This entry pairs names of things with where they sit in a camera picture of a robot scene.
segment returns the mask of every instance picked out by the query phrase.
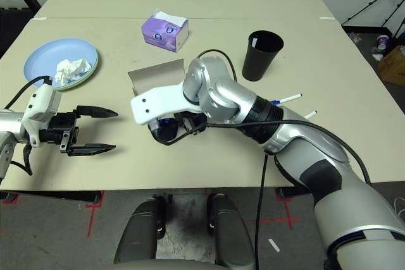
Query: cup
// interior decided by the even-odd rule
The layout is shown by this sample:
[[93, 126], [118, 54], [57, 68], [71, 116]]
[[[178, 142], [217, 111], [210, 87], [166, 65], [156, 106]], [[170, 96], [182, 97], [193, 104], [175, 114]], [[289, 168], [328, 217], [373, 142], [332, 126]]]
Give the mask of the cup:
[[251, 82], [257, 82], [283, 48], [284, 41], [277, 34], [264, 30], [253, 32], [248, 41], [242, 75]]
[[386, 35], [380, 35], [377, 37], [377, 47], [379, 50], [385, 50], [387, 48], [389, 37]]

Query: purple tissue box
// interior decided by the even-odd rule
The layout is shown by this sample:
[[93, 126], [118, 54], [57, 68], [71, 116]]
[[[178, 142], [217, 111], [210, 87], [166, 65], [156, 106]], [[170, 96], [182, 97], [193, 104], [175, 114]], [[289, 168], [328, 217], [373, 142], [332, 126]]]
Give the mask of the purple tissue box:
[[162, 19], [150, 17], [142, 25], [145, 42], [163, 49], [178, 52], [189, 36], [189, 21], [181, 27]]

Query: cardboard piece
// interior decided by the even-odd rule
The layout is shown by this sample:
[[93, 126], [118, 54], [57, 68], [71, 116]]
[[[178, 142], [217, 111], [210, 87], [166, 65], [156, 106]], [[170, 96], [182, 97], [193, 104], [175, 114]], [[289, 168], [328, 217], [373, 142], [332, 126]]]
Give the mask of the cardboard piece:
[[405, 86], [405, 46], [397, 46], [379, 63], [380, 78], [384, 82]]
[[183, 59], [148, 66], [147, 68], [128, 72], [137, 96], [156, 87], [177, 85], [185, 77]]

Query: cable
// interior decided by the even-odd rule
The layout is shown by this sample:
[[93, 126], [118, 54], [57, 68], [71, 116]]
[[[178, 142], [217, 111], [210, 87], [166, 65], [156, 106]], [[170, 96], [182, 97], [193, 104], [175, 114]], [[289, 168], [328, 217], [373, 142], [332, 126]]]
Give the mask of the cable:
[[227, 61], [229, 62], [229, 65], [230, 65], [230, 68], [231, 68], [231, 70], [232, 70], [232, 75], [234, 76], [235, 82], [238, 82], [238, 80], [237, 80], [237, 78], [236, 78], [236, 72], [235, 72], [234, 65], [232, 64], [232, 61], [230, 60], [229, 56], [228, 56], [224, 51], [221, 51], [221, 50], [218, 50], [218, 49], [209, 49], [209, 50], [206, 50], [206, 51], [200, 53], [200, 54], [197, 56], [197, 58], [200, 58], [202, 55], [204, 55], [204, 54], [206, 54], [206, 53], [208, 53], [208, 52], [218, 52], [218, 53], [224, 55], [225, 58], [227, 59]]
[[255, 121], [253, 123], [239, 123], [235, 125], [226, 125], [226, 124], [216, 124], [216, 123], [207, 123], [206, 127], [207, 128], [241, 128], [244, 126], [257, 126], [257, 125], [304, 125], [304, 126], [309, 126], [311, 128], [317, 129], [329, 137], [332, 137], [334, 140], [336, 140], [340, 145], [342, 145], [349, 153], [355, 158], [357, 163], [359, 164], [359, 167], [361, 169], [361, 172], [363, 173], [364, 176], [364, 181], [372, 187], [370, 176], [368, 175], [366, 166], [364, 162], [361, 160], [361, 158], [358, 156], [358, 154], [347, 144], [345, 143], [342, 139], [340, 139], [338, 136], [333, 134], [331, 131], [318, 126], [314, 123], [310, 123], [308, 121], [303, 121], [303, 120], [279, 120], [279, 121]]
[[26, 171], [25, 166], [23, 164], [20, 164], [18, 161], [10, 161], [10, 164], [13, 164], [13, 165], [21, 168], [22, 170]]
[[155, 132], [153, 132], [153, 131], [152, 131], [151, 133], [152, 133], [153, 138], [154, 138], [157, 142], [159, 142], [159, 143], [161, 143], [161, 144], [163, 144], [163, 145], [173, 145], [173, 144], [175, 144], [176, 142], [178, 142], [179, 140], [182, 140], [184, 137], [189, 136], [190, 134], [193, 134], [193, 133], [195, 133], [195, 132], [200, 132], [200, 131], [201, 131], [202, 129], [204, 129], [204, 128], [205, 128], [205, 123], [203, 123], [203, 124], [201, 124], [201, 125], [199, 125], [199, 126], [193, 128], [193, 129], [191, 129], [191, 130], [189, 130], [189, 131], [187, 131], [187, 132], [181, 134], [181, 136], [179, 136], [179, 137], [173, 139], [173, 140], [170, 141], [170, 142], [164, 142], [164, 141], [160, 140], [159, 137], [157, 136], [157, 134], [156, 134]]
[[405, 199], [402, 198], [402, 197], [397, 197], [397, 198], [394, 199], [394, 210], [395, 210], [395, 213], [397, 213], [397, 214], [399, 215], [398, 210], [397, 210], [397, 201], [398, 201], [398, 200], [401, 200], [401, 201], [405, 202]]
[[263, 190], [265, 189], [265, 176], [267, 167], [268, 155], [265, 155], [265, 161], [263, 162], [263, 171], [261, 172], [261, 183], [260, 183], [260, 193], [258, 201], [258, 209], [256, 211], [256, 226], [254, 231], [254, 257], [256, 259], [256, 270], [259, 270], [259, 226], [260, 226], [260, 212], [261, 212], [261, 201], [263, 200]]
[[46, 83], [48, 85], [52, 85], [52, 76], [38, 76], [38, 77], [34, 78], [33, 80], [26, 83], [21, 88], [21, 90], [18, 91], [18, 93], [13, 97], [13, 99], [10, 100], [10, 102], [7, 104], [5, 109], [9, 109], [16, 102], [16, 100], [24, 93], [25, 90], [27, 90], [31, 85], [33, 85], [38, 80], [42, 80], [42, 79], [44, 80], [44, 83]]

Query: white pen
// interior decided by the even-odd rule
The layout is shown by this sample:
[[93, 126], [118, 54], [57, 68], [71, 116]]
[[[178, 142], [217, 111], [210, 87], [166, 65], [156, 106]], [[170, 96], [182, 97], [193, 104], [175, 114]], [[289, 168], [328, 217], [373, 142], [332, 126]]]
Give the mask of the white pen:
[[274, 101], [271, 101], [271, 103], [272, 104], [282, 104], [284, 102], [292, 101], [294, 99], [301, 98], [301, 97], [302, 97], [302, 94], [296, 94], [296, 95], [286, 97], [286, 98], [283, 98], [283, 99], [275, 99]]
[[317, 113], [317, 110], [314, 110], [314, 111], [308, 113], [307, 115], [305, 115], [304, 118], [305, 118], [306, 120], [308, 120], [308, 119], [310, 119], [312, 116], [314, 116], [316, 113]]
[[252, 41], [252, 46], [253, 46], [253, 47], [256, 47], [257, 41], [258, 41], [258, 38], [257, 38], [257, 37], [253, 37], [253, 41]]

